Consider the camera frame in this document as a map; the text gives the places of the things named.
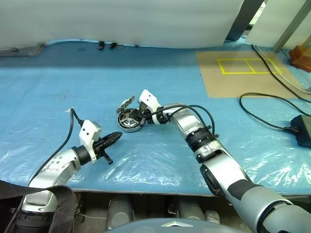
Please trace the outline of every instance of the orange object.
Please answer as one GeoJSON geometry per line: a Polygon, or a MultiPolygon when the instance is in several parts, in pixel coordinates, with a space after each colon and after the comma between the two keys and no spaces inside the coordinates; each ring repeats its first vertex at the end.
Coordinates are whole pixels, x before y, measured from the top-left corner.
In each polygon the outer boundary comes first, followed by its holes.
{"type": "Polygon", "coordinates": [[[292,66],[311,72],[311,48],[296,46],[289,52],[289,55],[292,59],[292,66]]]}

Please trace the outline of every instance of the gray cylinder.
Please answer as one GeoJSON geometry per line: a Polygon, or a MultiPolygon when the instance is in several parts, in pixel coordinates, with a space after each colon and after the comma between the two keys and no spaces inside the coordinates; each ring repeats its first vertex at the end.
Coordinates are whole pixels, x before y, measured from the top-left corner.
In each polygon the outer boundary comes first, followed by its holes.
{"type": "Polygon", "coordinates": [[[192,197],[178,197],[176,208],[179,218],[205,221],[205,216],[201,210],[201,207],[192,197]]]}
{"type": "Polygon", "coordinates": [[[108,207],[106,230],[134,221],[132,203],[128,195],[114,196],[108,207]]]}

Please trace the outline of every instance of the blue plastic sheet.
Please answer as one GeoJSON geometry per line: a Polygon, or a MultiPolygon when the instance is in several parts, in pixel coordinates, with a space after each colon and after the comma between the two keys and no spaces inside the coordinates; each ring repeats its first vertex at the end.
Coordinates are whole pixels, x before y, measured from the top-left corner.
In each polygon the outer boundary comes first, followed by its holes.
{"type": "MultiPolygon", "coordinates": [[[[213,50],[249,50],[227,43],[213,50]]],[[[309,82],[291,68],[301,82],[309,82]]],[[[103,135],[120,131],[117,106],[148,89],[162,104],[183,102],[208,108],[219,140],[255,183],[285,195],[311,193],[311,150],[295,136],[247,115],[237,99],[209,98],[194,50],[126,47],[96,50],[86,42],[56,43],[38,57],[0,58],[0,179],[27,185],[43,161],[65,139],[74,107],[99,123],[103,135]]],[[[293,100],[305,111],[310,107],[293,100]]],[[[245,106],[278,125],[299,113],[274,99],[245,99],[245,106]]],[[[64,149],[79,145],[75,124],[64,149]]],[[[174,125],[145,125],[124,133],[104,159],[87,164],[68,182],[79,190],[210,195],[192,151],[174,125]]]]}

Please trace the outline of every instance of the black power adapter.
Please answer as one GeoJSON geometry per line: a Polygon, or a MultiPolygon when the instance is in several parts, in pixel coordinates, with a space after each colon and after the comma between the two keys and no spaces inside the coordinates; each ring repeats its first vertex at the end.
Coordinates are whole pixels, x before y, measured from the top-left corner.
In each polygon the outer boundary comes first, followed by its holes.
{"type": "Polygon", "coordinates": [[[311,116],[298,115],[291,120],[292,128],[297,129],[295,136],[298,145],[311,148],[311,116]]]}

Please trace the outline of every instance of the circular metal part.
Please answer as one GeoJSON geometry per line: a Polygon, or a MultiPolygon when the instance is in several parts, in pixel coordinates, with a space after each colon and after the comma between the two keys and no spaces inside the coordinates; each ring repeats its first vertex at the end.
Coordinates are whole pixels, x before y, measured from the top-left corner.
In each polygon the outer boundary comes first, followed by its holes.
{"type": "Polygon", "coordinates": [[[137,109],[125,109],[118,116],[118,124],[127,133],[136,132],[145,123],[145,119],[139,115],[140,112],[137,109]]]}

